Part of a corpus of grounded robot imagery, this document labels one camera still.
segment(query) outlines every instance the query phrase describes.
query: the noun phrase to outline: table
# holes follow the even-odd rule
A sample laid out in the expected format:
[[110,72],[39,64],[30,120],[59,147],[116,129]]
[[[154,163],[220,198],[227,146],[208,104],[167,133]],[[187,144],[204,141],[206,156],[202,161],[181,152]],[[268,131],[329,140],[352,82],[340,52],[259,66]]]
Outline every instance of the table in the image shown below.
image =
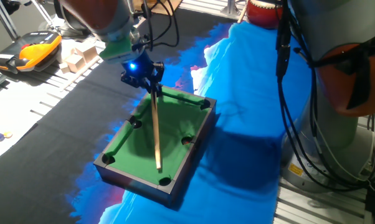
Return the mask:
[[95,160],[103,180],[170,206],[215,120],[216,100],[162,87],[158,98],[161,170],[156,169],[151,97]]

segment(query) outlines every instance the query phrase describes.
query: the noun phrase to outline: gray floor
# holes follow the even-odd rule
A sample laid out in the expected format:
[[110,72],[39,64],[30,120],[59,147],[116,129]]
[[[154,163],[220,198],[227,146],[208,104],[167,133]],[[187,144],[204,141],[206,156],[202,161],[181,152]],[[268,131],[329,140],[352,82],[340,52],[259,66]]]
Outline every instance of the gray floor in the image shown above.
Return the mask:
[[[50,15],[55,13],[53,5],[47,4],[44,7]],[[33,4],[27,7],[21,6],[18,11],[11,15],[11,18],[20,36],[28,32],[36,31],[39,24],[45,21]],[[12,44],[12,39],[9,37],[9,34],[7,34],[0,21],[0,51],[10,44]]]

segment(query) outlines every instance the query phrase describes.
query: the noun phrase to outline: red drum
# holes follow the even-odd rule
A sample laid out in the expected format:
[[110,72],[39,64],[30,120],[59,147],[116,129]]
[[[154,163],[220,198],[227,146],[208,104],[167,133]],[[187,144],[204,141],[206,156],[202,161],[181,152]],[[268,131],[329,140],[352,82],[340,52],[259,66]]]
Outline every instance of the red drum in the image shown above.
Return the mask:
[[247,5],[247,17],[249,21],[265,29],[277,29],[279,19],[282,18],[282,12],[282,6],[258,0],[249,0]]

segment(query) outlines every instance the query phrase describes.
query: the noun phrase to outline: blue led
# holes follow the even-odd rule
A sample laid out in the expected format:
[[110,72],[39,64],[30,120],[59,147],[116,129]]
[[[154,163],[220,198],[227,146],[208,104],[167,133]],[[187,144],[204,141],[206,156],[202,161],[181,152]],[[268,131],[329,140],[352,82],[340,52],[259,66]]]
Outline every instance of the blue led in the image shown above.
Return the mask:
[[136,69],[136,65],[133,64],[133,63],[130,63],[130,68],[131,68],[131,70],[135,70]]

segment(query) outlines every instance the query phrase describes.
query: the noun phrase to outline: blue cloth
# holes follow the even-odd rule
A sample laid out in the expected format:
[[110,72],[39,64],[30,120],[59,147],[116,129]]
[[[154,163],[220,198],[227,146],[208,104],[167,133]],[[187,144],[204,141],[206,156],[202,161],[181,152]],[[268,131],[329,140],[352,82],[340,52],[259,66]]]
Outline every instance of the blue cloth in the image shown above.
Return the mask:
[[[179,210],[125,192],[123,203],[106,209],[101,223],[272,223],[285,132],[275,40],[275,30],[244,22],[206,51],[198,92],[217,99],[219,120]],[[283,87],[295,119],[310,92],[310,71],[295,54]]]

